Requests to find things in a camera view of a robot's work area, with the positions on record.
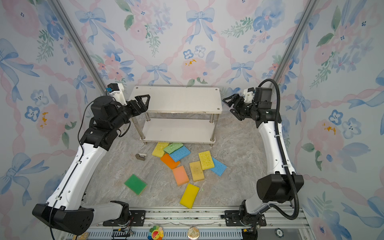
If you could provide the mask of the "bright yellow sponge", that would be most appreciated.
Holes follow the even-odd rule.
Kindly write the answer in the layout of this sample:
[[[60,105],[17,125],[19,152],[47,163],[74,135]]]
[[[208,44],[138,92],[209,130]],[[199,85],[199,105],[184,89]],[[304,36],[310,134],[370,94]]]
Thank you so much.
[[[208,170],[215,167],[212,155],[210,151],[204,151],[198,153],[202,170]]]

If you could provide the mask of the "pale yellow worn sponge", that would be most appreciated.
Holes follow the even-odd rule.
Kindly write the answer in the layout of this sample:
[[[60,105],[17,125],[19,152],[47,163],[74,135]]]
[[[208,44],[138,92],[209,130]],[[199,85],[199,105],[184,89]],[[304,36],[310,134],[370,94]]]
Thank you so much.
[[[201,166],[201,162],[190,163],[191,174],[194,182],[198,182],[205,179],[205,175]]]

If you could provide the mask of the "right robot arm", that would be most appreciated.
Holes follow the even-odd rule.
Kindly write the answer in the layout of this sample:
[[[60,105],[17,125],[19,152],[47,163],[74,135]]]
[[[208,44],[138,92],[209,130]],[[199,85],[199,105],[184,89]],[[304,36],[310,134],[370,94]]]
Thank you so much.
[[[251,231],[266,225],[265,212],[277,210],[284,218],[299,216],[298,192],[304,178],[296,173],[287,156],[279,109],[272,108],[272,89],[249,88],[244,95],[224,98],[230,112],[240,121],[251,119],[259,130],[267,156],[267,175],[257,181],[256,193],[244,200],[236,213],[226,211],[221,217],[227,225],[243,225]]]

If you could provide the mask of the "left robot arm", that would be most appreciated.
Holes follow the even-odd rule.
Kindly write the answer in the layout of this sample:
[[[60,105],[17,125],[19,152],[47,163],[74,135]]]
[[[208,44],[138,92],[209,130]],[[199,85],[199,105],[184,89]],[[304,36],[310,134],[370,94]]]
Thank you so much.
[[[88,104],[94,116],[84,134],[78,135],[79,148],[72,164],[46,203],[36,204],[32,212],[50,231],[79,236],[101,222],[112,221],[120,226],[131,223],[127,203],[111,201],[85,207],[82,200],[98,164],[119,137],[119,129],[145,113],[150,99],[150,95],[141,95],[119,102],[111,96],[101,96]]]

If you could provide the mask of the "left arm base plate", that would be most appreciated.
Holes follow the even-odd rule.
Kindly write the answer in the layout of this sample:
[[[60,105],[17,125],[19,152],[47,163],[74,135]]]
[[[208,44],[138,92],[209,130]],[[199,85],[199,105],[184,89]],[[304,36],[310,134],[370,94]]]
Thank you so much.
[[[108,220],[103,222],[103,227],[142,227],[146,218],[145,210],[129,210],[122,213],[116,220]]]

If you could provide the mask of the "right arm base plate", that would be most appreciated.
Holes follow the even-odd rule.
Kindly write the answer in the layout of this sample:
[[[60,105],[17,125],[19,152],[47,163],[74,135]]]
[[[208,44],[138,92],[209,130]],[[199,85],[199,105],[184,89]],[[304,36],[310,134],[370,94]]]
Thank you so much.
[[[221,219],[224,219],[227,227],[254,227],[257,228],[265,227],[267,225],[266,218],[264,215],[250,215],[240,213],[239,210],[231,211],[226,210],[221,215]]]

